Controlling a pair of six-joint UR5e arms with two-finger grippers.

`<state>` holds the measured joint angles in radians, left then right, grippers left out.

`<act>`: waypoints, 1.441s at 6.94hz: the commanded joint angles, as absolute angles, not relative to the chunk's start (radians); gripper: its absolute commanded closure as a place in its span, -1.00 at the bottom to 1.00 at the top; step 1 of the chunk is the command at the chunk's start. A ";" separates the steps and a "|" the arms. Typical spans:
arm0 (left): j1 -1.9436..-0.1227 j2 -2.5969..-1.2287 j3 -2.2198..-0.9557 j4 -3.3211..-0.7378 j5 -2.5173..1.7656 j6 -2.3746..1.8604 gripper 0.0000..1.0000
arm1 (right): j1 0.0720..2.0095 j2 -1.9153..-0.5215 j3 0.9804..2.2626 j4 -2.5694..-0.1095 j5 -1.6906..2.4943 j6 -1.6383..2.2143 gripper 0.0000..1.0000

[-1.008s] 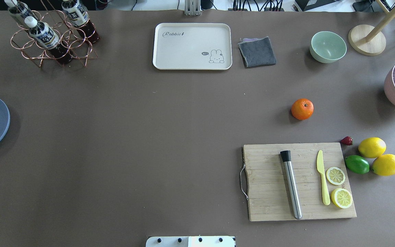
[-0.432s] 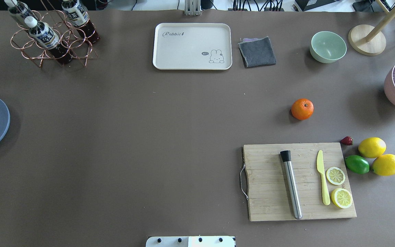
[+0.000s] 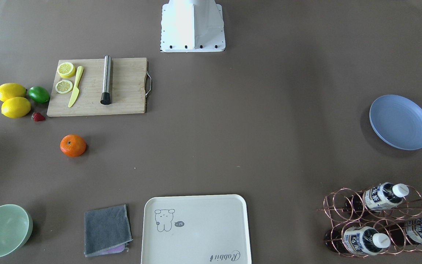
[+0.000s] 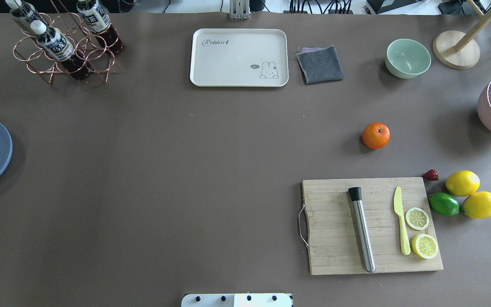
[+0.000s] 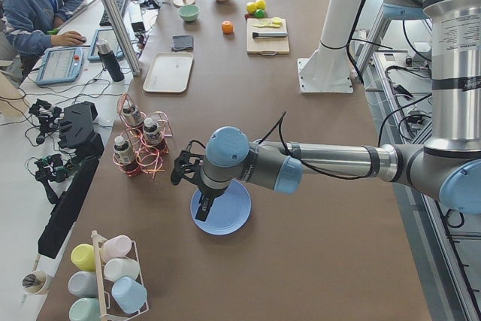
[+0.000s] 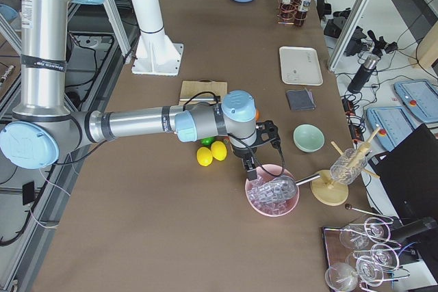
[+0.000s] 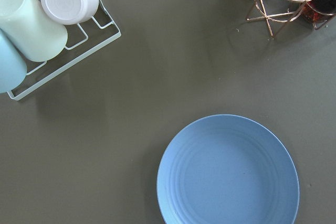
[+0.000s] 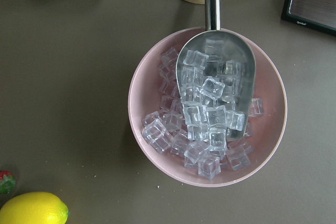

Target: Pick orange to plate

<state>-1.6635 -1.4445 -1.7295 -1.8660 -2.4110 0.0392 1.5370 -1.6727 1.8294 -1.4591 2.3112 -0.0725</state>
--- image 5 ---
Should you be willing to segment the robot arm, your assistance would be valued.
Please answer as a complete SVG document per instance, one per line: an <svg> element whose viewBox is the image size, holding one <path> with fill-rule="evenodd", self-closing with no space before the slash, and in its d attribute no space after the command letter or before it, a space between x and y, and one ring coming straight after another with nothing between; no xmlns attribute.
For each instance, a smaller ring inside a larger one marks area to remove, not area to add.
<svg viewBox="0 0 481 321"><path fill-rule="evenodd" d="M351 147L251 142L234 127L217 129L195 178L197 220L233 179L292 193L308 172L379 177L410 186L462 213L480 212L480 0L384 0L392 19L432 21L432 134L422 145Z"/></svg>

